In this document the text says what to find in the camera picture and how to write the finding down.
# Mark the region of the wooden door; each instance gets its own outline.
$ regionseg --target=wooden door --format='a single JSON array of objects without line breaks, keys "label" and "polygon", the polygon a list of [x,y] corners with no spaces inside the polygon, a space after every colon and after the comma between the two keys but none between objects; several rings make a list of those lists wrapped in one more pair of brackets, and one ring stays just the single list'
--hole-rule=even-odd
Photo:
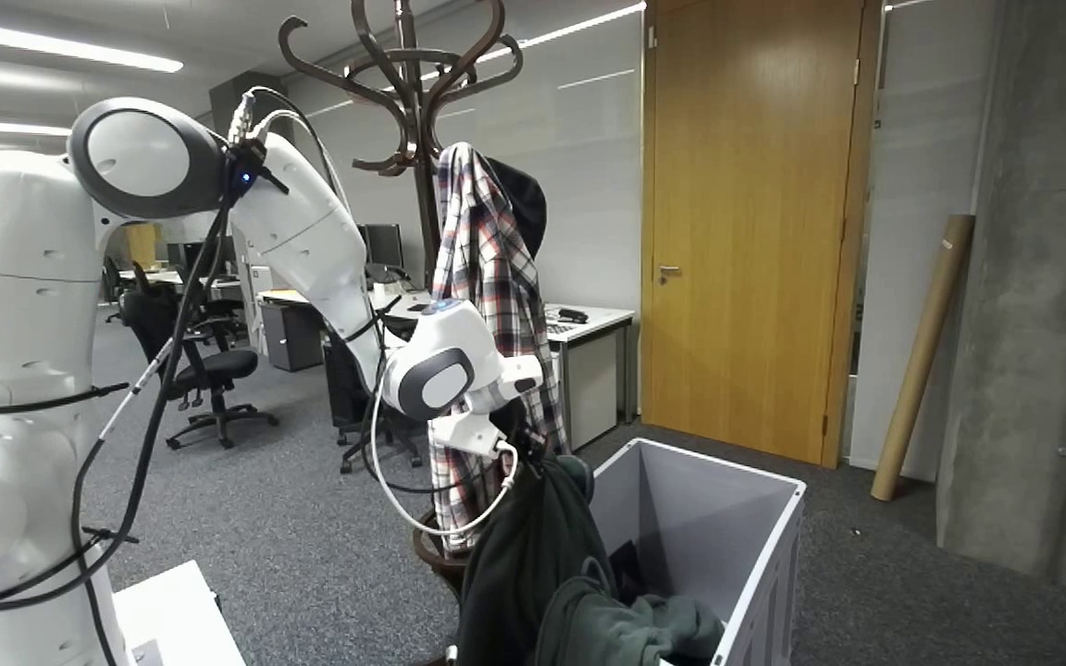
[{"label": "wooden door", "polygon": [[643,419],[837,464],[861,0],[647,16]]}]

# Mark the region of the gray bin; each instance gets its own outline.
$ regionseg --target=gray bin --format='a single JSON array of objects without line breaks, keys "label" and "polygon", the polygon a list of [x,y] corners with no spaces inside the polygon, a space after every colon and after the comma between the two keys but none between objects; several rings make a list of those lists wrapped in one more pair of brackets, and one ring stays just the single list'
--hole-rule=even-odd
[{"label": "gray bin", "polygon": [[636,545],[655,592],[708,602],[721,623],[715,666],[790,664],[804,480],[629,440],[594,469],[592,513],[605,551]]}]

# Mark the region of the wall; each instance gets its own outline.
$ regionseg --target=wall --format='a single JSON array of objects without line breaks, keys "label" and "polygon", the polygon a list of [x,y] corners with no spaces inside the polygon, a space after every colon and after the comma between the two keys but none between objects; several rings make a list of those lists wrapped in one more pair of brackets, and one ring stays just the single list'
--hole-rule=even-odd
[{"label": "wall", "polygon": [[[626,0],[506,0],[506,32],[526,40],[616,6]],[[462,4],[423,24],[418,40],[462,47],[476,28],[482,6]],[[334,152],[355,218],[398,223],[408,270],[424,275],[409,174],[351,169],[351,159],[386,159],[395,148],[392,117],[303,77],[287,77],[287,89]],[[548,301],[641,302],[641,16],[526,47],[526,69],[445,107],[436,136],[471,142],[542,184],[548,237],[535,265]]]},{"label": "wall", "polygon": [[1015,0],[1000,25],[935,537],[1038,575],[1066,445],[1066,4]]},{"label": "wall", "polygon": [[[931,0],[883,16],[849,468],[875,468],[946,216],[972,211],[993,28],[995,0]],[[935,476],[949,364],[956,326],[931,364],[907,476]]]}]

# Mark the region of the gray carpet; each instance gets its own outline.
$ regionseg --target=gray carpet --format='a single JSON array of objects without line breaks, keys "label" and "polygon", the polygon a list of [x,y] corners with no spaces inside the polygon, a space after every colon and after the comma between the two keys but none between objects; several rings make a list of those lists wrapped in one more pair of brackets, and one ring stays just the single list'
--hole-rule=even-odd
[{"label": "gray carpet", "polygon": [[[134,377],[140,352],[98,326],[96,377]],[[235,447],[156,450],[151,485],[109,575],[125,588],[196,558],[220,597],[251,666],[376,666],[428,660],[455,629],[448,588],[409,555],[409,532],[365,472],[341,472],[318,370],[260,366],[235,398],[279,431],[235,431]],[[130,487],[149,397],[123,419],[89,513],[109,523]],[[583,450],[604,459],[629,437],[659,437],[804,476],[800,666],[1066,666],[1066,592],[931,546],[931,491],[893,507],[866,501],[866,472],[820,472],[659,431],[616,431]],[[408,454],[386,469],[418,480]]]}]

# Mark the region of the plaid shirt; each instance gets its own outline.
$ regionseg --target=plaid shirt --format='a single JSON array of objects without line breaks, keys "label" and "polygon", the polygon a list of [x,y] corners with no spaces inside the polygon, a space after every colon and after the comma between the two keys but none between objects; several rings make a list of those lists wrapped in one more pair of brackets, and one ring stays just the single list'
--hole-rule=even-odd
[{"label": "plaid shirt", "polygon": [[[436,164],[436,192],[445,200],[440,252],[434,262],[434,301],[471,301],[492,326],[498,357],[535,357],[542,385],[526,391],[526,431],[550,450],[564,445],[564,421],[550,385],[550,357],[542,338],[542,302],[532,254],[518,233],[509,202],[471,143],[452,143]],[[483,459],[428,440],[434,485],[458,485],[434,497],[436,525],[467,525],[498,491],[498,469],[483,472]],[[472,532],[445,540],[448,551],[472,546]]]}]

